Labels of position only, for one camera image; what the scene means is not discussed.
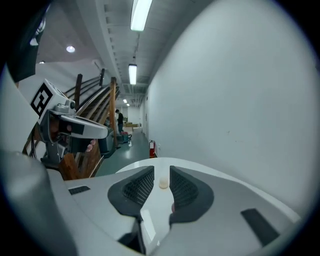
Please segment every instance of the white wall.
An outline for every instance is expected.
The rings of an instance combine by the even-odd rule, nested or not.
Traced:
[[[28,102],[31,102],[37,89],[44,79],[48,79],[62,92],[76,85],[78,74],[82,74],[82,81],[100,75],[99,69],[90,60],[76,62],[49,62],[35,65],[35,75],[19,82],[19,90]]]
[[[161,157],[225,172],[303,214],[319,184],[318,86],[306,40],[272,2],[215,1],[151,81],[148,138]]]
[[[133,124],[140,123],[140,109],[138,107],[128,107],[128,122]]]
[[[128,117],[128,107],[127,106],[118,107],[117,109],[121,111],[122,115],[125,118]]]

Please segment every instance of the small object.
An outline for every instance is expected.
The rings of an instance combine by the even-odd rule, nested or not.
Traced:
[[[159,187],[161,189],[166,189],[167,187],[169,187],[169,182],[168,182],[168,178],[167,177],[161,177],[160,178]]]

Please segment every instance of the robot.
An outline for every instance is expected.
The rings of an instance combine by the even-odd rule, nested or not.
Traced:
[[[47,80],[31,107],[39,115],[46,157],[41,163],[1,152],[5,168],[0,178],[12,211],[44,251],[262,256],[280,250],[277,241],[290,237],[298,218],[247,185],[189,161],[148,159],[108,176],[64,181],[44,164],[56,165],[67,153],[83,152],[91,139],[102,145],[108,129],[78,117],[74,101]],[[55,139],[50,135],[53,119],[59,120]]]

